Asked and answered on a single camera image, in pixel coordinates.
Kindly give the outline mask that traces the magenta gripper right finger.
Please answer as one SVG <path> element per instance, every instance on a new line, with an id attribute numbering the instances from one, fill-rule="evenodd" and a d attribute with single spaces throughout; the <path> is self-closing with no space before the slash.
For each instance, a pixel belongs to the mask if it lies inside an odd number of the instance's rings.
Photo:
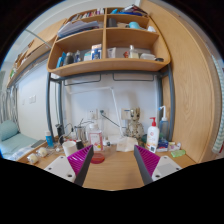
<path id="1" fill-rule="evenodd" d="M 181 170 L 181 167 L 170 157 L 159 157 L 137 145 L 134 146 L 134 156 L 145 185 Z"/>

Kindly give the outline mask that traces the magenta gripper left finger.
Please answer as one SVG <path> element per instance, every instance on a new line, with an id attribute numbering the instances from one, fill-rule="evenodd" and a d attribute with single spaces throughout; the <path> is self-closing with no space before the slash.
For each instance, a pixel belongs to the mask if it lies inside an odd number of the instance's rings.
<path id="1" fill-rule="evenodd" d="M 68 157 L 59 156 L 45 168 L 45 171 L 82 186 L 93 154 L 93 146 L 87 146 Z"/>

